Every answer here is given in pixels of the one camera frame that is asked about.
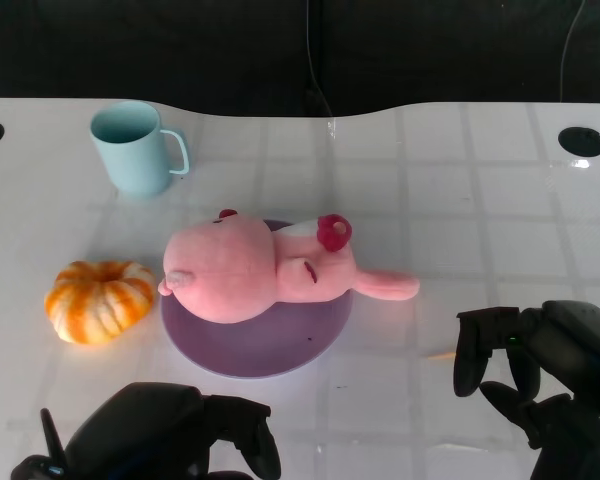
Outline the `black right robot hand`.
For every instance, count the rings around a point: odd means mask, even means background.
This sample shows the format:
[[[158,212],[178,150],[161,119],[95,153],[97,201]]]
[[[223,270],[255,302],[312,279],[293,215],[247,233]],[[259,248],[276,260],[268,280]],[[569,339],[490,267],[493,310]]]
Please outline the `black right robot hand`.
[[[461,312],[454,392],[481,391],[533,449],[569,427],[600,431],[600,308],[550,300],[539,308]]]

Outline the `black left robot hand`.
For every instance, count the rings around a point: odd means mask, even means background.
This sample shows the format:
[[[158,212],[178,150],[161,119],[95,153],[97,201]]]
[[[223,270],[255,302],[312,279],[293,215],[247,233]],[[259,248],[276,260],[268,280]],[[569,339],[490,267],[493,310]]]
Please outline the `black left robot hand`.
[[[127,385],[76,431],[64,453],[72,479],[278,479],[271,409],[187,385]],[[230,442],[250,471],[211,471],[210,450]]]

